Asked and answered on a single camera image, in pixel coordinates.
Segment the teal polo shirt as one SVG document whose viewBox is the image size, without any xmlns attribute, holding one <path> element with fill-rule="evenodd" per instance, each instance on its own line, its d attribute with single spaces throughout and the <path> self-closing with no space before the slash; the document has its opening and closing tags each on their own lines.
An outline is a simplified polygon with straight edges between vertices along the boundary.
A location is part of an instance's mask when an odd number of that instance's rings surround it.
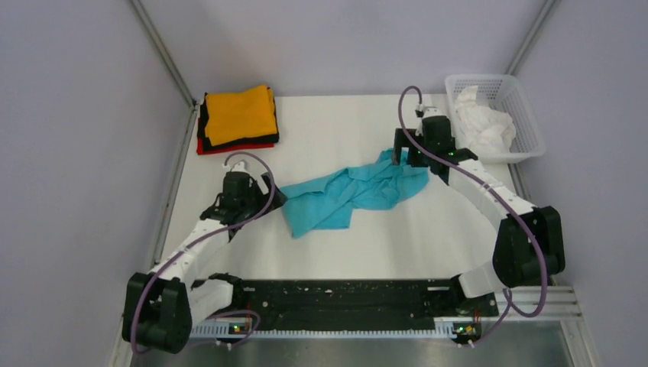
<svg viewBox="0 0 648 367">
<path fill-rule="evenodd" d="M 424 167 L 406 164 L 408 153 L 393 164 L 393 150 L 383 150 L 375 162 L 342 168 L 332 174 L 281 188 L 283 205 L 294 239 L 313 230 L 347 229 L 356 209 L 390 210 L 416 196 L 429 183 Z"/>
</svg>

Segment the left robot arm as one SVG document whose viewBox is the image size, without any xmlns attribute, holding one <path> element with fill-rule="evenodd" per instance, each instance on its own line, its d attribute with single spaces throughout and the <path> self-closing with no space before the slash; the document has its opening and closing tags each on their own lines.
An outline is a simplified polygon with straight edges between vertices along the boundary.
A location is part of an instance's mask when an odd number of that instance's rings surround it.
<svg viewBox="0 0 648 367">
<path fill-rule="evenodd" d="M 176 354 L 192 329 L 218 311 L 235 316 L 245 306 L 242 280 L 216 273 L 201 278 L 209 261 L 244 225 L 280 208 L 286 197 L 271 172 L 254 179 L 244 169 L 223 178 L 222 192 L 165 262 L 128 280 L 122 338 L 137 354 L 156 349 Z"/>
</svg>

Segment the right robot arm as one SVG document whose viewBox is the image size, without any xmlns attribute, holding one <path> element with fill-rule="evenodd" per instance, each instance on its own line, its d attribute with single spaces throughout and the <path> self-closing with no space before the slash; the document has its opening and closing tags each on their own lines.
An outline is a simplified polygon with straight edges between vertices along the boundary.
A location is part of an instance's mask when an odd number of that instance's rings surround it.
<svg viewBox="0 0 648 367">
<path fill-rule="evenodd" d="M 491 260 L 452 278 L 448 304 L 454 313 L 468 315 L 480 296 L 564 271 L 558 211 L 519 197 L 490 174 L 475 153 L 457 148 L 446 116 L 424 118 L 418 129 L 396 129 L 392 161 L 429 169 L 467 199 L 497 232 Z"/>
</svg>

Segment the white crumpled shirt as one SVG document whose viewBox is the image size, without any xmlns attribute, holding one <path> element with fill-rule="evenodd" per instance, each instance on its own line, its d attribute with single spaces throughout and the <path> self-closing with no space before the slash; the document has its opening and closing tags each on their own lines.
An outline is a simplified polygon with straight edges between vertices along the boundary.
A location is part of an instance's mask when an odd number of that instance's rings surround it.
<svg viewBox="0 0 648 367">
<path fill-rule="evenodd" d="M 458 126 L 467 148 L 476 155 L 506 154 L 517 130 L 513 118 L 488 106 L 478 104 L 478 86 L 464 88 L 455 100 Z"/>
</svg>

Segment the red folded shirt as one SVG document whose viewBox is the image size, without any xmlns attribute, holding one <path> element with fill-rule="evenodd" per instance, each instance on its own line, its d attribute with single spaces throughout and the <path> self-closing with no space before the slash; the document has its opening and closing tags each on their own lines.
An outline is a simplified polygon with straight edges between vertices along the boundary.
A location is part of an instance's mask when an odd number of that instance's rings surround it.
<svg viewBox="0 0 648 367">
<path fill-rule="evenodd" d="M 273 148 L 275 143 L 271 142 L 260 142 L 252 140 L 250 141 L 245 139 L 239 139 L 237 141 L 230 141 L 222 145 L 212 146 L 208 139 L 199 139 L 197 143 L 196 153 L 198 155 L 207 155 L 207 154 L 219 154 L 230 151 L 240 151 L 240 150 L 254 150 L 254 149 L 263 149 L 263 148 Z"/>
</svg>

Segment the white plastic basket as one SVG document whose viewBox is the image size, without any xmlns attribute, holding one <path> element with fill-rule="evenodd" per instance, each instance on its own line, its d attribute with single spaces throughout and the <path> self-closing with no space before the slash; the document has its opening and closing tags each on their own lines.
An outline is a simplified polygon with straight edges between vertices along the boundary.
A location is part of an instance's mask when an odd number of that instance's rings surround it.
<svg viewBox="0 0 648 367">
<path fill-rule="evenodd" d="M 515 164 L 545 153 L 544 140 L 521 84 L 515 77 L 502 74 L 454 74 L 445 78 L 447 116 L 452 123 L 452 134 L 458 148 L 467 148 L 467 144 L 465 136 L 459 130 L 458 117 L 454 111 L 455 100 L 468 86 L 478 86 L 478 104 L 508 113 L 517 130 L 509 153 L 477 155 L 480 161 L 489 164 Z"/>
</svg>

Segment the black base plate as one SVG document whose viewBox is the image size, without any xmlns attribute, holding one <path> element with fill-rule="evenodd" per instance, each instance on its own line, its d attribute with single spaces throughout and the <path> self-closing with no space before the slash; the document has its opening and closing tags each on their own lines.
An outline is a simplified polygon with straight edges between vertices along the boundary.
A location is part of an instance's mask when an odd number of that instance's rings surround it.
<svg viewBox="0 0 648 367">
<path fill-rule="evenodd" d="M 452 280 L 236 280 L 227 311 L 252 310 L 260 331 L 432 330 L 439 317 L 496 317 L 495 296 L 467 299 Z"/>
</svg>

